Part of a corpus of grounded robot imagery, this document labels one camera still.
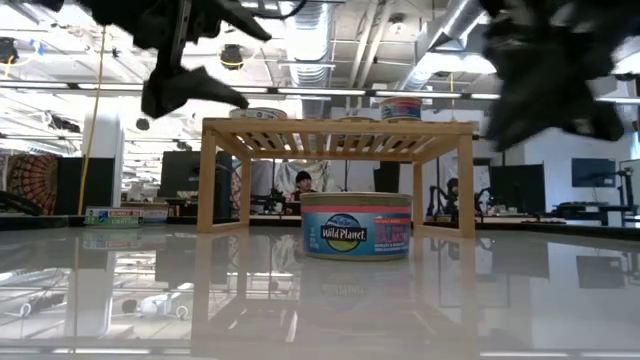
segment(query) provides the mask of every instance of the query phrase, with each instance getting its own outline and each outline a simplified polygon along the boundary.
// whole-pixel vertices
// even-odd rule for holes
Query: yellow cable
[[[9,62],[4,64],[4,78],[9,77],[9,70],[11,70],[11,62],[13,61],[13,55],[9,56]]]
[[[82,216],[82,204],[84,203],[84,187],[86,185],[87,173],[89,171],[89,158],[91,156],[91,145],[93,143],[93,133],[96,130],[96,119],[98,117],[98,103],[100,102],[100,90],[102,88],[102,70],[104,67],[104,43],[106,39],[107,27],[102,27],[102,46],[100,47],[100,66],[98,70],[98,88],[96,89],[96,101],[93,106],[93,118],[91,119],[91,130],[89,131],[89,143],[87,152],[84,155],[84,166],[82,167],[82,178],[80,180],[80,201],[78,202],[78,216]]]
[[[33,54],[25,61],[21,62],[21,63],[17,63],[17,64],[12,64],[11,61],[13,61],[13,55],[11,55],[11,57],[9,57],[9,62],[7,64],[5,63],[0,63],[0,65],[4,65],[4,78],[8,78],[9,77],[9,70],[11,70],[11,68],[14,67],[19,67],[19,66],[25,66],[28,63],[32,62],[33,59],[36,58],[36,56],[38,55],[38,50],[40,49],[40,42],[36,41],[35,45],[33,46],[35,48],[35,50],[33,51]]]
[[[449,76],[449,81],[451,83],[451,92],[453,92],[454,88],[453,88],[453,73],[451,73],[451,75]],[[451,120],[455,120],[455,111],[456,111],[456,100],[451,98]]]
[[[242,65],[244,63],[247,63],[249,61],[253,61],[255,59],[257,53],[258,53],[258,47],[256,46],[255,48],[253,48],[253,54],[248,59],[243,59],[242,61],[236,62],[236,63],[232,63],[232,62],[228,62],[228,61],[224,61],[224,60],[220,59],[220,63],[223,64],[223,65],[227,65],[227,66],[240,66],[240,65]]]

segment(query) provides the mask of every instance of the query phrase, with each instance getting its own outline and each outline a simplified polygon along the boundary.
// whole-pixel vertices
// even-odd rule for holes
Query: bamboo shelf
[[[213,225],[216,148],[243,163],[252,159],[374,160],[413,163],[413,222],[417,230],[473,238],[472,122],[295,120],[208,118],[202,123],[198,232],[212,233],[249,224],[251,168],[242,167],[240,222]],[[424,222],[422,165],[458,149],[459,229]]]

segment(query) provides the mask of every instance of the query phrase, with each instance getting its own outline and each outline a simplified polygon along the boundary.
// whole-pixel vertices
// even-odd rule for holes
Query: dark hair
[[[451,178],[449,179],[449,181],[447,181],[447,187],[449,189],[451,189],[452,187],[457,187],[458,186],[458,178]]]
[[[311,175],[309,175],[308,172],[303,170],[303,171],[300,171],[298,175],[296,175],[296,184],[304,180],[312,180],[312,179],[311,179]]]

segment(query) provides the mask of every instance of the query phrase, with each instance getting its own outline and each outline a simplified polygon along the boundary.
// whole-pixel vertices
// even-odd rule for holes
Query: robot
[[[483,55],[502,79],[485,134],[497,151],[549,128],[617,141],[612,103],[587,81],[608,76],[612,52],[640,34],[637,0],[479,0],[491,17]]]
[[[64,0],[36,0],[33,3],[60,11]],[[78,0],[91,10],[101,25],[117,25],[133,36],[134,45],[157,49],[156,68],[142,90],[142,111],[159,118],[189,99],[224,102],[246,109],[247,99],[228,85],[212,78],[204,67],[187,70],[180,65],[187,41],[215,38],[222,20],[262,41],[271,39],[254,18],[284,20],[306,4],[301,0],[291,13],[280,15],[247,9],[236,0]]]

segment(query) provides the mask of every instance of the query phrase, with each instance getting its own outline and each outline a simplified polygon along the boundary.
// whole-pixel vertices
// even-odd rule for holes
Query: wild planet logo
[[[361,242],[367,241],[367,229],[348,214],[336,214],[320,226],[321,238],[329,247],[339,252],[353,251]]]

